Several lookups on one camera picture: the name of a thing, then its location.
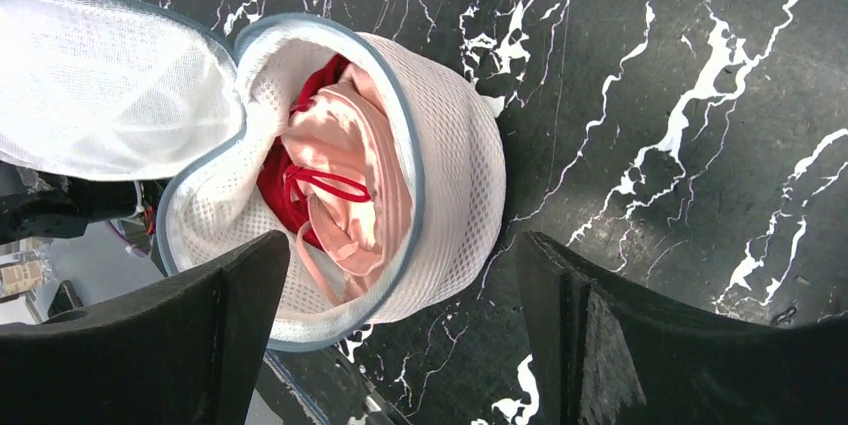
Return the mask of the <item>pink bra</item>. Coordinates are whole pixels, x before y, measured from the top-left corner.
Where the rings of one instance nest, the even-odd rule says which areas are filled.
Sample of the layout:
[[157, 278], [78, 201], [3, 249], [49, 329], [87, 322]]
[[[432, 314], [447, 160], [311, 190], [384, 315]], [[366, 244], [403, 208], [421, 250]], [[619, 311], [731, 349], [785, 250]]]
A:
[[286, 200], [306, 208], [295, 239], [306, 270], [334, 305], [365, 295], [399, 253], [413, 208], [374, 80], [345, 64], [281, 142]]

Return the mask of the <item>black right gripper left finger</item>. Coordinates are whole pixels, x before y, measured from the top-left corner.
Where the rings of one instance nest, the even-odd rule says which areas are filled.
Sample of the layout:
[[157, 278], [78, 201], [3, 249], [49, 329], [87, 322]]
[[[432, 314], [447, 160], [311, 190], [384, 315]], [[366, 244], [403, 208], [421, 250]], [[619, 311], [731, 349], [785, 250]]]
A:
[[5, 424], [241, 424], [287, 274], [268, 232], [125, 295], [1, 329]]

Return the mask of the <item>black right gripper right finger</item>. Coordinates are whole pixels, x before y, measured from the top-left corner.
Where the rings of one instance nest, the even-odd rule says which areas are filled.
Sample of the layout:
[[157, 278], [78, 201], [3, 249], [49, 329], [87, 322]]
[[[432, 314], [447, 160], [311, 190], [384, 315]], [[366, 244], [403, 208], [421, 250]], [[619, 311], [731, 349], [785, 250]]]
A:
[[681, 303], [539, 232], [515, 268], [546, 424], [843, 424], [847, 321], [793, 328]]

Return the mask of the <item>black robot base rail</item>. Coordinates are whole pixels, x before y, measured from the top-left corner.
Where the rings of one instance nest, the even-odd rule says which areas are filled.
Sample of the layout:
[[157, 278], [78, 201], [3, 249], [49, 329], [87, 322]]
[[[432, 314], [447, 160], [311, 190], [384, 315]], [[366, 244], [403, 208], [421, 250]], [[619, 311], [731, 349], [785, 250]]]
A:
[[1, 243], [71, 239], [92, 223], [140, 216], [153, 221], [168, 181], [99, 182], [1, 164]]

